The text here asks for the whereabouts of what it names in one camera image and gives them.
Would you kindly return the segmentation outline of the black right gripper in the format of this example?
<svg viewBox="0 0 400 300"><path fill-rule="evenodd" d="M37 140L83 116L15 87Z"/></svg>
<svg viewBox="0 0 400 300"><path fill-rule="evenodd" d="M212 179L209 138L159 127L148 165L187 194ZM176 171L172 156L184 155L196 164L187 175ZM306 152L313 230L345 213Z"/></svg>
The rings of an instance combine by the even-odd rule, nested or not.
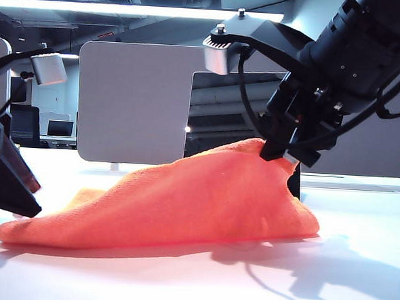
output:
<svg viewBox="0 0 400 300"><path fill-rule="evenodd" d="M261 117L266 142L260 157L283 157L289 145L330 149L344 115L367 108L400 73L400 49L370 39L322 35L300 53L306 79L294 71L279 84Z"/></svg>

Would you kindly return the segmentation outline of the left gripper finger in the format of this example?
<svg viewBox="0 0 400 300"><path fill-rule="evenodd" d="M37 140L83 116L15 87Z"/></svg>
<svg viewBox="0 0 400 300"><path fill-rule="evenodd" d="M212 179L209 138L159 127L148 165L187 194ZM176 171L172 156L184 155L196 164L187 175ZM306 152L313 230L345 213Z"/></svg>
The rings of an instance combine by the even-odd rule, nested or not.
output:
<svg viewBox="0 0 400 300"><path fill-rule="evenodd" d="M0 123L3 125L3 147L2 155L7 165L12 169L13 174L22 184L30 191L37 192L41 186L35 175L28 167L23 157L20 155L19 149L12 141L10 130L12 127L12 116L4 113L0 115Z"/></svg>
<svg viewBox="0 0 400 300"><path fill-rule="evenodd" d="M26 217L34 217L41 207L22 182L15 177L2 155L3 126L0 124L0 209Z"/></svg>

